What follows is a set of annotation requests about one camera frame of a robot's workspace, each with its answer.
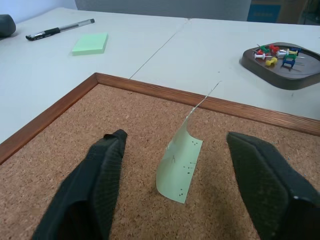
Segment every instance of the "wooden frame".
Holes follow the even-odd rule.
[[[122,77],[94,73],[84,82],[62,97],[39,116],[26,124],[0,144],[0,165],[26,145],[38,133],[49,126],[68,108],[86,95],[96,85],[102,84],[190,106],[197,105],[205,96],[187,91],[153,85]],[[320,120],[295,116],[242,103],[208,97],[200,108],[244,119],[270,124],[310,135],[320,136]]]

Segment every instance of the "cork board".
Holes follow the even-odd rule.
[[[320,190],[320,137],[205,109],[189,120],[203,140],[186,204],[160,195],[156,170],[191,106],[98,84],[0,166],[0,236],[29,239],[60,182],[91,144],[128,133],[110,239],[259,239],[238,190],[228,131],[274,143]]]

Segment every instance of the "black pen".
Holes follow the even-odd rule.
[[[82,27],[84,25],[93,24],[94,22],[95,22],[95,20],[92,18],[92,19],[88,19],[88,20],[85,20],[85,21],[80,21],[80,22],[77,22],[77,23],[74,23],[74,24],[70,24],[70,25],[67,25],[67,26],[56,27],[56,28],[52,28],[52,29],[49,29],[49,30],[41,31],[41,32],[38,32],[38,33],[35,33],[35,34],[31,34],[31,35],[25,36],[25,38],[28,39],[29,41],[43,39],[43,38],[50,37],[52,35],[55,35],[55,34],[70,30],[70,29],[75,29],[75,28],[78,28],[78,27]]]

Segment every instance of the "white table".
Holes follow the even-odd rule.
[[[203,95],[222,81],[212,97],[320,120],[320,83],[283,90],[240,65],[245,50],[275,42],[320,53],[320,27],[191,19],[132,79]]]
[[[25,36],[87,19],[94,24],[41,40]],[[0,41],[0,143],[95,72],[130,78],[185,23],[184,18],[57,8],[17,24]],[[72,56],[83,34],[108,32],[104,54]]]

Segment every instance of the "sticky note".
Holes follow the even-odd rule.
[[[108,41],[108,33],[86,34],[72,49],[72,55],[103,54]]]
[[[188,133],[188,118],[219,83],[220,81],[208,95],[190,111],[165,149],[164,156],[156,170],[155,185],[158,192],[168,199],[182,204],[186,202],[190,183],[203,143],[202,140],[194,138]]]

